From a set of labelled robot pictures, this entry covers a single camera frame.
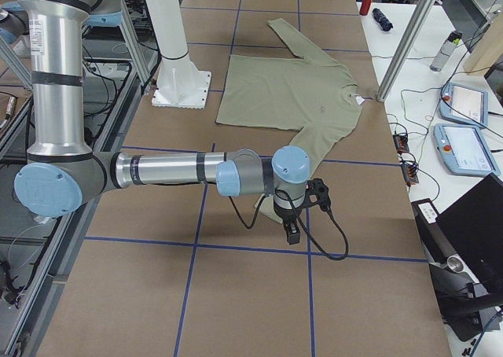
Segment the tablet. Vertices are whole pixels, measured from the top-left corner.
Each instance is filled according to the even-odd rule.
[[[433,135],[442,161],[452,174],[481,177],[491,172],[501,174],[478,127],[437,124]]]
[[[442,98],[445,99],[445,102],[440,100],[439,106],[442,118],[456,123],[487,126],[486,91],[449,83],[442,93]]]

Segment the white table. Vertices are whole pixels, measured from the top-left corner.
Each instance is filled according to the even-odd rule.
[[[379,8],[384,15],[393,23],[393,29],[390,32],[381,31],[379,25],[372,17],[372,13],[362,18],[365,37],[369,44],[370,53],[373,56],[373,66],[376,72],[378,82],[382,81],[386,70],[391,63],[391,58],[382,58],[392,56],[409,19],[414,11],[414,5],[397,5],[397,4],[374,4],[373,7]],[[439,51],[440,46],[448,34],[455,28],[447,17],[441,6],[433,6],[431,12],[419,34],[416,42],[413,45],[408,57],[433,57]],[[470,39],[471,36],[464,36],[465,39]],[[403,68],[398,75],[394,86],[391,89],[389,96],[385,101],[386,111],[389,114],[395,115],[398,122],[403,124],[408,132],[424,133],[426,130],[413,123],[405,120],[404,111],[400,93],[402,90],[426,90],[432,87],[441,87],[448,78],[452,75],[457,63],[464,56],[466,49],[464,46],[458,47],[446,66],[441,72],[433,72],[429,65],[433,61],[432,58],[424,58],[419,60],[406,60]],[[463,72],[463,64],[460,64],[458,72]],[[486,90],[489,93],[489,110],[503,113],[501,106],[494,96],[492,90],[487,84],[483,76],[470,76],[467,74],[457,74],[452,79],[455,83],[466,84],[479,89]],[[432,126],[437,123],[450,123],[439,117],[438,112],[434,115],[433,112],[439,101],[439,90],[429,90],[424,94],[415,94],[412,92],[404,92],[407,118],[417,123],[428,126],[430,124],[429,116],[433,116],[429,134],[426,137],[422,158],[420,159],[420,169],[426,171],[433,176],[440,185],[440,194],[435,201],[435,206],[440,212],[443,212],[454,201],[470,190],[481,178],[472,178],[468,176],[456,176],[450,174],[443,165],[436,151],[434,138],[432,137]],[[395,122],[393,116],[389,116],[390,122]],[[503,118],[489,117],[489,128],[503,134]],[[491,149],[502,149],[503,139],[490,133],[483,131],[484,138]],[[424,137],[411,134],[409,136],[409,148],[412,154],[420,158],[420,146]],[[494,154],[497,164],[503,168],[503,153]],[[412,186],[409,192],[411,201],[420,200],[423,198],[433,198],[437,193],[437,185],[428,176],[423,173],[418,174],[420,183]],[[468,343],[460,342],[454,335],[452,329],[446,326],[446,332],[449,337],[451,351],[453,356],[459,356],[463,350],[470,347]],[[499,357],[503,351],[503,332],[490,332],[484,336],[483,342],[477,348],[477,357]]]

